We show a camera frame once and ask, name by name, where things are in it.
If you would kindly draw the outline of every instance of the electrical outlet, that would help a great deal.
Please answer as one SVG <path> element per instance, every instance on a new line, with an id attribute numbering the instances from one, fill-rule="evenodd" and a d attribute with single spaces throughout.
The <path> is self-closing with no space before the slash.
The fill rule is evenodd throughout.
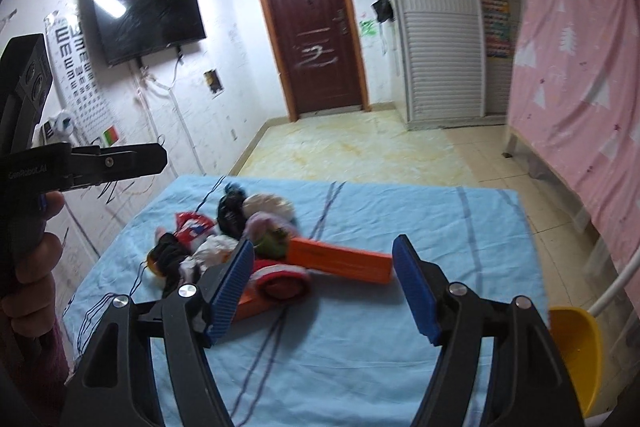
<path id="1" fill-rule="evenodd" d="M 209 86 L 209 89 L 213 94 L 218 94 L 224 90 L 216 70 L 206 71 L 204 73 L 204 81 L 207 83 L 207 86 Z"/>

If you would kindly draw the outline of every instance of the finger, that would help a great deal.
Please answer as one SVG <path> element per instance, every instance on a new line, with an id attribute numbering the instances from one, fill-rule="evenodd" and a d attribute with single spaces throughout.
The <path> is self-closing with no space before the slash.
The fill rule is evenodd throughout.
<path id="1" fill-rule="evenodd" d="M 52 274 L 28 286 L 21 287 L 16 293 L 2 299 L 2 311 L 7 317 L 19 319 L 26 317 L 56 301 L 56 283 Z"/>
<path id="2" fill-rule="evenodd" d="M 49 333 L 56 323 L 55 306 L 47 306 L 31 315 L 11 320 L 11 327 L 19 335 L 28 339 L 36 339 Z"/>
<path id="3" fill-rule="evenodd" d="M 65 206 L 65 197 L 62 192 L 48 192 L 47 198 L 47 210 L 44 213 L 44 219 L 48 221 L 54 216 L 57 216 L 62 208 Z"/>
<path id="4" fill-rule="evenodd" d="M 58 236 L 45 232 L 39 245 L 15 267 L 15 276 L 21 284 L 39 281 L 51 272 L 62 256 Z"/>

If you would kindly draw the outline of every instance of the sleeve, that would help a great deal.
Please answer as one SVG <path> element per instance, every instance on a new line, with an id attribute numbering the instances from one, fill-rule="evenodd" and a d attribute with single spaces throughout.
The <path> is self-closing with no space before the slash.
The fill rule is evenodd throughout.
<path id="1" fill-rule="evenodd" d="M 42 352 L 33 362 L 12 362 L 11 342 L 3 315 L 0 326 L 0 362 L 34 414 L 44 425 L 56 426 L 64 404 L 69 367 L 65 357 L 63 333 L 56 321 L 53 329 L 40 337 Z"/>

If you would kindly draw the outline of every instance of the pink bed curtain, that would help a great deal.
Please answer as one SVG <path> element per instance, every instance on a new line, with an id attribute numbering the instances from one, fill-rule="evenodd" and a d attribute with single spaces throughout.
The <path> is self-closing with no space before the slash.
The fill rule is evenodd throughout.
<path id="1" fill-rule="evenodd" d="M 509 124 L 574 190 L 616 269 L 640 245 L 640 0 L 526 0 Z M 626 287 L 640 312 L 640 273 Z"/>

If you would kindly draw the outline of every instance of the eye chart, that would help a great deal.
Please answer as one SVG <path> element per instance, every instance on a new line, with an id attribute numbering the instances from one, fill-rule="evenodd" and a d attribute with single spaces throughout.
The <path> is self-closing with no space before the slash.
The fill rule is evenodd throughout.
<path id="1" fill-rule="evenodd" d="M 45 33 L 51 70 L 76 129 L 87 144 L 110 147 L 120 139 L 116 119 L 96 82 L 78 16 L 72 10 L 50 13 Z"/>

